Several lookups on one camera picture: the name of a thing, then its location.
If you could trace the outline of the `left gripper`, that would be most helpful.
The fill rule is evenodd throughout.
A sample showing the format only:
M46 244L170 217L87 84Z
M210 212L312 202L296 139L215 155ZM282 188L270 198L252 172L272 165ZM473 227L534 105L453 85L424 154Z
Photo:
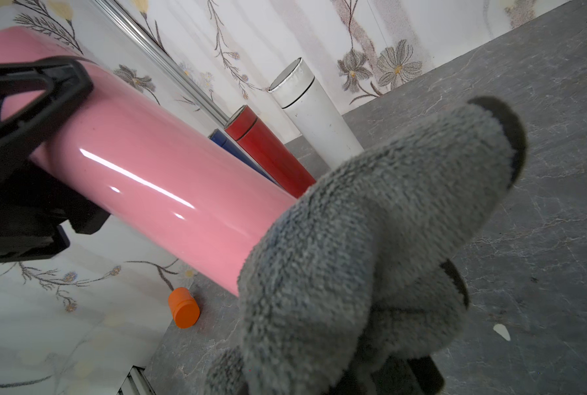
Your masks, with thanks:
M53 258L70 247L63 223L77 234L92 235L110 217L40 167L24 163L93 91L83 61L56 56L0 64L0 263ZM2 118L5 100L27 92L39 95Z

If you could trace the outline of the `pink thermos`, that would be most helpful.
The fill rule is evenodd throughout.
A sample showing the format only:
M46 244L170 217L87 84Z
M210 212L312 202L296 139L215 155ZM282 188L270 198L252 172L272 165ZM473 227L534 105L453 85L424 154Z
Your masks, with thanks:
M28 158L231 293L293 197L88 61L88 98Z

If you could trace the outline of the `blue thermos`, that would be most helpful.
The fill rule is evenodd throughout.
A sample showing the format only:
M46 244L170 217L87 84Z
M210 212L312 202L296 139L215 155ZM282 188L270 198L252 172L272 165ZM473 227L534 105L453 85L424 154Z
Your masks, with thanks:
M250 158L250 156L242 149L240 146L237 145L229 136L222 132L219 129L215 129L210 135L209 140L218 145L220 148L224 149L224 151L228 152L235 158L239 159L239 161L243 162L245 165L252 168L254 171L258 172L259 174L263 175L265 178L270 180L272 183L278 185L278 183L268 175L260 166L255 163L255 161Z

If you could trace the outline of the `red thermos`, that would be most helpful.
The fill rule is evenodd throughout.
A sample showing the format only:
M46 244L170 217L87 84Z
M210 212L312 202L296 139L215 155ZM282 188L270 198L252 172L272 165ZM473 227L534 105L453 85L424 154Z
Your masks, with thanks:
M225 132L286 192L299 198L316 180L247 105L225 124Z

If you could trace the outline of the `white thermos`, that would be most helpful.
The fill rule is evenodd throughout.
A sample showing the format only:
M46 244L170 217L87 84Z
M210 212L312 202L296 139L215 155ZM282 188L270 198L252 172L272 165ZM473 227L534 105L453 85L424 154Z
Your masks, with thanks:
M268 92L321 159L334 169L361 154L362 145L303 59L291 62Z

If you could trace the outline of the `grey cloth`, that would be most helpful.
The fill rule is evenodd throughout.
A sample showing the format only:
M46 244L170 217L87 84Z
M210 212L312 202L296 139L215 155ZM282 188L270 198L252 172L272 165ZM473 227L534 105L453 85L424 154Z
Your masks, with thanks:
M432 356L469 309L451 259L512 189L526 148L518 115L482 96L323 176L249 253L239 344L203 393L440 393Z

